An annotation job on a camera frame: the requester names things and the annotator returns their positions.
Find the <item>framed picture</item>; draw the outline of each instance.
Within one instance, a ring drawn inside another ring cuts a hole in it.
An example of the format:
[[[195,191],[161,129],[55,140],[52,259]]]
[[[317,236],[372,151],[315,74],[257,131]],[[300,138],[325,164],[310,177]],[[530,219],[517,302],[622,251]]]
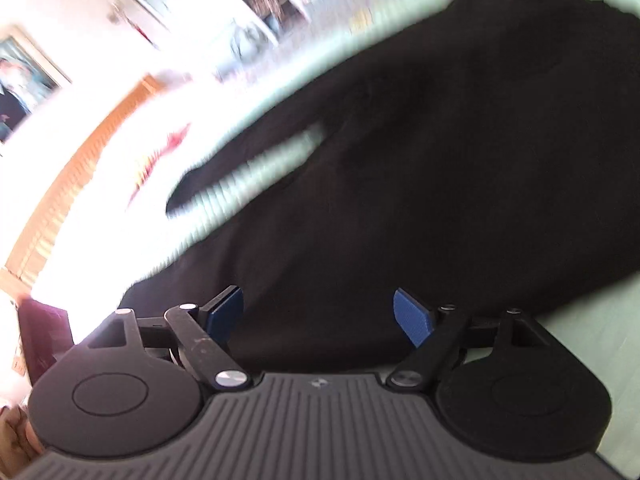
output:
[[[0,32],[0,155],[20,123],[69,83],[20,28]]]

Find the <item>blue tab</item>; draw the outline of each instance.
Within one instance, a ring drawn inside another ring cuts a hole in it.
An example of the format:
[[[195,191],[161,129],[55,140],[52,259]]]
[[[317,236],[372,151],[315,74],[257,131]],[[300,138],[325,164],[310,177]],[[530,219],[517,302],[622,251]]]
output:
[[[401,288],[394,294],[394,315],[416,348],[435,330],[431,313]]]
[[[236,324],[242,319],[243,312],[244,295],[242,289],[238,288],[209,314],[205,326],[207,334],[218,344],[226,343]]]

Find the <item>ribbed gray surface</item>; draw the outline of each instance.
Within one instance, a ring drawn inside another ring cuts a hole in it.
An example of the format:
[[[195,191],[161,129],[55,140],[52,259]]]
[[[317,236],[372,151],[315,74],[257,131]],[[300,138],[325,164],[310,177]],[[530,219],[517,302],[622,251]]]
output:
[[[616,480],[596,456],[546,465],[487,457],[460,444],[424,398],[374,375],[267,375],[215,397],[186,434],[116,462],[55,455],[21,480]]]

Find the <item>black cloth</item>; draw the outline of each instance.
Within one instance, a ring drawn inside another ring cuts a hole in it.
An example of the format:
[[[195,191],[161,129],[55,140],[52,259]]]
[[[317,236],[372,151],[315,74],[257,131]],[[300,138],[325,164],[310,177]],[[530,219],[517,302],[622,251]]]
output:
[[[11,130],[15,130],[15,127],[27,116],[27,112],[22,108],[20,101],[18,98],[8,91],[7,88],[0,85],[2,87],[2,92],[0,93],[0,116],[6,115],[7,118],[4,120],[4,124],[6,124]]]
[[[586,0],[455,0],[345,61],[228,143],[170,208],[321,123],[326,140],[121,307],[229,284],[249,368],[400,360],[403,287],[494,314],[564,305],[640,269],[640,21]]]

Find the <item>metal pin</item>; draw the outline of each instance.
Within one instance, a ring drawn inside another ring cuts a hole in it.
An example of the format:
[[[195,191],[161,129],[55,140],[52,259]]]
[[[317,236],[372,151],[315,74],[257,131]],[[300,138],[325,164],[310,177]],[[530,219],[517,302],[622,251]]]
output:
[[[240,370],[225,370],[216,375],[216,382],[224,388],[237,388],[249,380],[249,377]]]
[[[391,382],[401,388],[413,388],[422,382],[422,376],[413,370],[400,370],[391,376]]]

